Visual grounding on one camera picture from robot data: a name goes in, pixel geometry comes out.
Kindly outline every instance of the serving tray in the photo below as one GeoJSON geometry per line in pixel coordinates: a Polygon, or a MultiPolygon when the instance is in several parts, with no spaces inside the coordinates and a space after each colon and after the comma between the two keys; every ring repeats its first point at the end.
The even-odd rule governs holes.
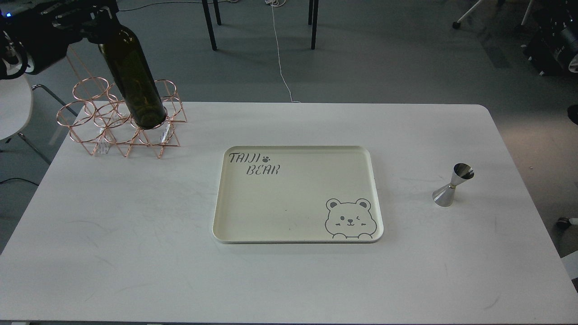
{"type": "Polygon", "coordinates": [[[224,243],[360,243],[383,235],[369,152],[245,146],[223,157],[213,234],[224,243]]]}

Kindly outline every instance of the dark green glass bottle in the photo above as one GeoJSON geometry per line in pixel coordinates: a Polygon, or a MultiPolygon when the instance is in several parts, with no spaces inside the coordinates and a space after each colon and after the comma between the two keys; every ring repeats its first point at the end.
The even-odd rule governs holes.
{"type": "Polygon", "coordinates": [[[145,130],[160,125],[166,111],[136,35],[116,22],[106,42],[98,48],[135,123],[145,130]]]}

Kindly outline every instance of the bear illustration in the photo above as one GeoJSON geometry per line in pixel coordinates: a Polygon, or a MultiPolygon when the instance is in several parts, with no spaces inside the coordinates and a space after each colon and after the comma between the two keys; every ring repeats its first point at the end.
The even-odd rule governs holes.
{"type": "Polygon", "coordinates": [[[325,206],[329,210],[325,229],[333,235],[332,238],[373,238],[377,223],[369,212],[371,204],[368,200],[360,198],[355,203],[341,203],[332,198],[325,206]]]}

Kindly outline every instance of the chair leg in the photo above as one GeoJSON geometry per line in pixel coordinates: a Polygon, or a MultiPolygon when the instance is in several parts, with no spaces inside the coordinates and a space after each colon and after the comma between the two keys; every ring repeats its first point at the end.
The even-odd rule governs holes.
{"type": "Polygon", "coordinates": [[[317,12],[319,11],[319,0],[313,0],[313,28],[311,31],[311,49],[315,49],[317,38],[317,12]]]}
{"type": "Polygon", "coordinates": [[[313,22],[313,0],[309,0],[309,19],[307,25],[311,25],[313,22]]]}
{"type": "Polygon", "coordinates": [[[205,12],[205,20],[207,22],[207,30],[209,31],[209,38],[211,40],[211,48],[213,51],[217,50],[217,43],[215,42],[215,34],[213,32],[213,23],[211,22],[211,14],[209,13],[209,4],[207,0],[202,0],[203,11],[205,12]]]}
{"type": "Polygon", "coordinates": [[[40,152],[40,150],[38,150],[22,132],[18,132],[17,134],[20,137],[20,139],[24,140],[24,142],[26,142],[26,144],[30,146],[30,148],[32,148],[32,150],[34,150],[34,152],[37,153],[42,158],[42,160],[44,160],[49,165],[52,163],[52,161],[50,161],[48,157],[46,157],[42,152],[40,152]]]}
{"type": "MultiPolygon", "coordinates": [[[[55,93],[53,93],[48,87],[46,87],[43,84],[35,84],[34,86],[32,86],[32,90],[36,90],[37,88],[42,88],[44,89],[49,95],[52,96],[52,98],[56,99],[62,106],[66,106],[66,103],[58,96],[56,96],[55,93]]],[[[78,113],[76,113],[75,111],[72,110],[72,108],[70,107],[66,107],[68,109],[68,111],[73,114],[74,116],[78,116],[78,113]]]]}
{"type": "Polygon", "coordinates": [[[534,5],[534,0],[530,0],[530,3],[528,4],[528,8],[526,9],[526,13],[524,14],[524,18],[522,19],[522,26],[526,25],[526,22],[528,21],[528,17],[530,16],[530,12],[532,11],[532,5],[534,5]]]}
{"type": "Polygon", "coordinates": [[[478,0],[478,2],[476,2],[462,17],[460,17],[460,19],[454,21],[452,27],[458,29],[462,24],[462,20],[466,19],[466,17],[468,17],[474,10],[476,10],[476,8],[484,1],[485,0],[478,0]]]}
{"type": "Polygon", "coordinates": [[[213,6],[215,7],[215,18],[217,19],[217,25],[221,25],[221,12],[218,9],[218,0],[213,0],[213,6]]]}

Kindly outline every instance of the rose gold metal frame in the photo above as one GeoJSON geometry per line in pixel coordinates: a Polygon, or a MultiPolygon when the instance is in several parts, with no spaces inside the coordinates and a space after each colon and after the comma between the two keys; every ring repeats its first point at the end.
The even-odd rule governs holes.
{"type": "Polygon", "coordinates": [[[72,92],[77,100],[65,105],[58,111],[56,115],[57,123],[68,128],[68,135],[71,140],[80,143],[91,156],[98,152],[100,146],[107,146],[107,152],[111,146],[114,146],[124,157],[128,157],[134,147],[147,147],[154,152],[157,158],[161,158],[166,147],[180,147],[179,138],[175,133],[175,124],[186,123],[187,116],[183,109],[183,103],[179,98],[176,85],[172,81],[165,79],[156,80],[155,84],[159,90],[164,88],[166,91],[166,95],[163,94],[164,96],[161,97],[161,101],[167,112],[165,121],[151,130],[139,128],[134,123],[130,114],[125,115],[119,112],[119,107],[125,105],[125,103],[124,99],[119,100],[115,95],[110,93],[114,84],[109,84],[109,82],[102,77],[92,76],[81,80],[73,87],[72,92]],[[87,83],[95,83],[101,92],[90,95],[87,83]],[[87,94],[86,96],[79,95],[79,90],[81,89],[87,94]],[[106,101],[107,103],[97,107],[95,101],[106,101]],[[68,121],[64,115],[64,110],[71,105],[83,105],[81,113],[84,112],[85,116],[80,116],[76,121],[68,121]],[[87,124],[89,121],[92,121],[95,127],[95,133],[91,133],[91,135],[86,137],[76,129],[81,125],[87,124]],[[119,127],[134,129],[133,136],[118,141],[114,132],[119,130],[119,127]],[[164,138],[162,142],[155,143],[151,140],[147,132],[153,132],[154,130],[158,132],[160,128],[166,128],[167,135],[162,137],[164,138]]]}

